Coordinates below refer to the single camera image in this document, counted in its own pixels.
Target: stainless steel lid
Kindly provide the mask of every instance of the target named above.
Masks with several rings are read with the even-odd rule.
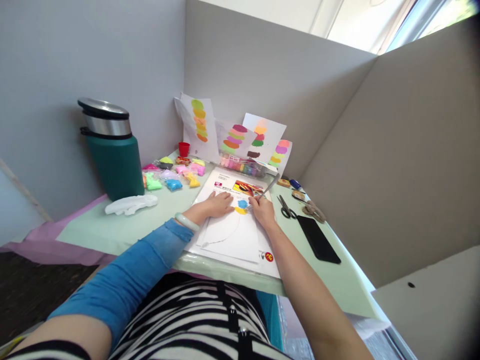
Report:
[[[83,108],[83,115],[90,131],[108,137],[132,134],[130,114],[123,107],[88,97],[79,98],[78,105]]]
[[[78,99],[80,105],[90,116],[98,116],[104,119],[128,119],[130,114],[123,107],[111,102],[81,97]]]

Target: hand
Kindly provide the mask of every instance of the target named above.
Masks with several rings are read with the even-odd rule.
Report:
[[[207,217],[220,218],[235,210],[234,207],[230,206],[233,199],[229,192],[221,192],[215,195],[215,191],[212,191],[207,200],[199,202],[197,205],[202,207]]]
[[[205,201],[196,203],[183,215],[200,226],[208,217],[219,218],[235,210],[234,207],[230,206],[233,199],[233,196],[228,192],[215,195],[215,191],[213,191]]]
[[[249,197],[248,201],[253,207],[253,213],[256,219],[265,230],[277,224],[275,221],[274,205],[271,201],[261,195]]]

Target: gray partition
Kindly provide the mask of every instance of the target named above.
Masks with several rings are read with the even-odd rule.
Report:
[[[188,0],[185,93],[211,98],[215,117],[252,113],[287,125],[285,169],[299,177],[376,55],[255,17]]]
[[[380,56],[300,179],[376,287],[480,242],[475,21]]]
[[[130,111],[141,161],[182,138],[185,2],[0,1],[0,156],[61,219],[100,196],[77,98]]]

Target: floor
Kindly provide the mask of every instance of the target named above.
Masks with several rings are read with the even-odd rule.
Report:
[[[0,253],[0,346],[44,321],[97,266],[40,265]]]
[[[0,253],[0,346],[33,327],[63,303],[97,266],[40,265],[12,252]],[[287,298],[279,297],[285,352],[295,360],[314,360],[300,322]],[[383,332],[365,344],[375,360],[402,360]]]

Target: striped shirt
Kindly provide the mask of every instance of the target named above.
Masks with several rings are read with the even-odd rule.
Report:
[[[90,359],[68,341],[45,341],[7,359]],[[254,290],[187,274],[164,276],[138,307],[110,360],[290,359],[270,344]]]

